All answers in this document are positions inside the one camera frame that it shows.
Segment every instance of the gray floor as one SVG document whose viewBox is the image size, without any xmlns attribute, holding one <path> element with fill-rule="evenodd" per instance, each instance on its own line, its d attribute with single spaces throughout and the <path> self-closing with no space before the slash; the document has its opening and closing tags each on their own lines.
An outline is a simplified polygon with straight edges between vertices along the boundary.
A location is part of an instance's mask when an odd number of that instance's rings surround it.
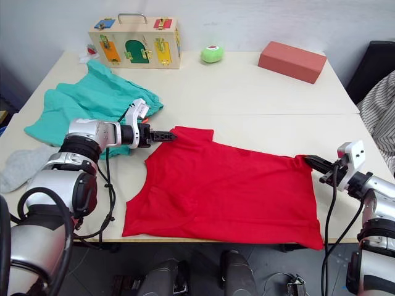
<svg viewBox="0 0 395 296">
<path fill-rule="evenodd" d="M 273 273 L 285 272 L 302 276 L 307 293 L 320 295 L 320 271 L 323 252 L 304 249 L 283 253 L 277 245 L 241 244 L 120 244 L 118 252 L 73 249 L 69 273 L 60 296 L 111 295 L 113 276 L 137 276 L 168 258 L 187 260 L 191 268 L 191 295 L 223 295 L 218 286 L 219 260 L 223 250 L 239 250 L 248 260 L 262 295 L 266 279 Z M 338 246 L 330 258 L 330 295 L 352 295 L 346 287 L 347 264 L 356 244 Z M 266 296 L 286 295 L 287 278 L 277 276 L 267 284 Z"/>
</svg>

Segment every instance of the green ball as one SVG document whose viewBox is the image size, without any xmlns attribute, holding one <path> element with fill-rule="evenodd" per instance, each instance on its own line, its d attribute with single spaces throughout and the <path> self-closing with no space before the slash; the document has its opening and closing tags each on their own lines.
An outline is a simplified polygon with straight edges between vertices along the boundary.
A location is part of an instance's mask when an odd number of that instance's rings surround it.
<svg viewBox="0 0 395 296">
<path fill-rule="evenodd" d="M 203 49 L 201 59 L 206 63 L 215 63 L 222 60 L 224 50 L 217 45 L 210 45 Z"/>
</svg>

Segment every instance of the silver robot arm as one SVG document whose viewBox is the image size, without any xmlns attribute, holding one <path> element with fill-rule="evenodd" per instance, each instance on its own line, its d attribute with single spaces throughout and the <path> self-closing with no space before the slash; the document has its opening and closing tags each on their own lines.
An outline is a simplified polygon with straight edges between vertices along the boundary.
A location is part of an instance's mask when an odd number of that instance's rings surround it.
<svg viewBox="0 0 395 296">
<path fill-rule="evenodd" d="M 359 296 L 395 295 L 395 184 L 372 173 L 359 172 L 365 161 L 362 141 L 344 143 L 339 159 L 330 163 L 314 155 L 305 161 L 325 174 L 322 183 L 332 184 L 333 168 L 339 166 L 338 190 L 364 203 L 358 252 L 352 254 L 347 271 L 347 288 Z"/>
<path fill-rule="evenodd" d="M 1 287 L 1 296 L 57 294 L 64 269 L 67 270 L 64 254 L 70 254 L 72 238 L 66 236 L 65 218 L 53 195 L 60 197 L 67 208 L 66 220 L 72 222 L 72 231 L 79 227 L 82 218 L 97 204 L 96 173 L 105 148 L 123 144 L 131 149 L 149 147 L 152 142 L 176 138 L 172 133 L 151 131 L 149 125 L 138 123 L 148 108 L 144 100 L 135 100 L 125 114 L 126 125 L 105 120 L 71 122 L 58 153 L 31 180 L 22 197 L 25 199 L 19 204 L 21 221 L 10 230 L 10 258 L 5 259 L 10 263 L 8 289 Z M 24 205 L 27 215 L 23 213 Z"/>
</svg>

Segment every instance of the black wire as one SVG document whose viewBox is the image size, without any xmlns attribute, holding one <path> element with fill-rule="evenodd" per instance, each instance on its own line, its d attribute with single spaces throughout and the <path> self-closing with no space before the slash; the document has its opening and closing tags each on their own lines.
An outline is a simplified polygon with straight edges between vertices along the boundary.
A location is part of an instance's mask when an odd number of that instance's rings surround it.
<svg viewBox="0 0 395 296">
<path fill-rule="evenodd" d="M 333 187 L 333 193 L 332 193 L 332 202 L 331 205 L 329 206 L 328 210 L 328 215 L 326 216 L 326 221 L 325 221 L 325 256 L 328 254 L 328 231 L 329 231 L 329 221 L 331 219 L 332 211 L 333 208 L 335 207 L 336 203 L 336 196 L 338 192 L 338 169 L 339 166 L 335 165 L 333 167 L 333 175 L 332 175 L 332 187 Z M 325 274 L 325 293 L 324 293 L 324 285 L 323 285 L 323 277 Z M 325 263 L 325 268 L 321 271 L 321 294 L 322 296 L 327 295 L 328 293 L 328 283 L 329 283 L 329 267 L 328 263 Z"/>
<path fill-rule="evenodd" d="M 329 256 L 332 254 L 332 252 L 335 250 L 335 248 L 339 245 L 339 243 L 341 242 L 341 240 L 346 236 L 347 232 L 350 230 L 350 228 L 352 227 L 352 225 L 355 223 L 355 221 L 358 219 L 358 216 L 360 215 L 360 213 L 362 212 L 362 210 L 364 209 L 364 200 L 361 199 L 360 200 L 360 204 L 359 204 L 359 208 L 357 210 L 357 213 L 355 213 L 354 217 L 352 218 L 352 220 L 350 221 L 350 223 L 347 225 L 347 227 L 345 228 L 345 230 L 343 231 L 343 233 L 339 236 L 339 238 L 337 239 L 337 241 L 332 245 L 332 247 L 329 249 L 328 253 L 325 255 L 323 262 L 322 262 L 322 269 L 321 269 L 321 275 L 323 274 L 324 270 L 325 270 L 325 265 L 328 262 Z M 321 276 L 321 288 L 323 286 L 323 278 Z"/>
<path fill-rule="evenodd" d="M 65 242 L 64 242 L 64 249 L 62 252 L 62 256 L 60 259 L 58 272 L 56 277 L 51 283 L 49 284 L 49 296 L 56 296 L 59 292 L 60 286 L 64 280 L 64 277 L 67 272 L 67 268 L 70 264 L 70 259 L 72 257 L 72 246 L 73 246 L 73 223 L 70 215 L 69 209 L 64 204 L 63 200 L 57 195 L 54 191 L 44 188 L 44 187 L 36 187 L 26 191 L 23 196 L 20 198 L 18 202 L 18 214 L 19 218 L 23 221 L 26 219 L 26 216 L 23 212 L 23 206 L 25 205 L 26 200 L 31 196 L 33 193 L 41 192 L 48 195 L 57 205 L 59 208 L 59 212 L 63 218 L 64 228 L 65 228 Z"/>
<path fill-rule="evenodd" d="M 12 221 L 12 222 L 14 222 L 15 224 L 19 224 L 19 223 L 21 223 L 22 222 L 22 220 L 19 220 L 17 217 L 15 217 L 13 214 L 11 214 L 11 213 L 9 213 L 10 214 L 10 220 Z"/>
<path fill-rule="evenodd" d="M 121 122 L 121 120 L 125 117 L 126 113 L 129 110 L 129 107 L 124 111 L 124 113 L 121 115 L 121 117 L 118 119 L 118 122 Z M 79 236 L 77 234 L 74 234 L 74 237 L 79 239 L 82 243 L 88 245 L 89 243 L 87 241 L 85 241 L 85 239 L 90 239 L 94 236 L 99 235 L 99 243 L 102 244 L 102 238 L 103 238 L 103 231 L 105 230 L 105 228 L 110 224 L 111 221 L 114 221 L 114 217 L 112 216 L 112 212 L 114 211 L 114 207 L 115 207 L 115 201 L 117 199 L 117 196 L 115 194 L 115 190 L 113 185 L 111 184 L 111 180 L 110 180 L 110 163 L 109 163 L 109 148 L 106 148 L 106 167 L 107 167 L 107 176 L 102 172 L 102 170 L 100 169 L 99 165 L 98 165 L 98 170 L 100 175 L 103 177 L 103 179 L 105 180 L 105 182 L 107 183 L 105 185 L 105 187 L 107 187 L 109 189 L 109 200 L 110 200 L 110 209 L 108 214 L 106 215 L 106 217 L 104 218 L 104 221 L 100 227 L 100 229 L 92 234 L 88 234 L 85 236 Z"/>
<path fill-rule="evenodd" d="M 11 225 L 5 198 L 0 195 L 0 296 L 6 296 L 10 276 Z"/>
<path fill-rule="evenodd" d="M 124 111 L 124 113 L 121 115 L 121 117 L 118 119 L 118 122 L 121 122 L 121 120 L 123 120 L 123 118 L 125 117 L 126 113 L 129 110 L 129 107 L 127 107 L 127 109 Z"/>
</svg>

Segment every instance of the metal handle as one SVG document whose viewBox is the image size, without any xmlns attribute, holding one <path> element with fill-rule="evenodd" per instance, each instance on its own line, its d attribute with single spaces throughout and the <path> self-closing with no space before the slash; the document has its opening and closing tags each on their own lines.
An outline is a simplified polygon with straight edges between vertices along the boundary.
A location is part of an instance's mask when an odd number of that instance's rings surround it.
<svg viewBox="0 0 395 296">
<path fill-rule="evenodd" d="M 147 18 L 144 14 L 127 14 L 127 13 L 118 14 L 118 22 L 119 23 L 122 23 L 121 22 L 121 15 L 133 15 L 135 17 L 144 17 L 144 21 L 146 22 L 146 24 L 148 23 Z"/>
</svg>

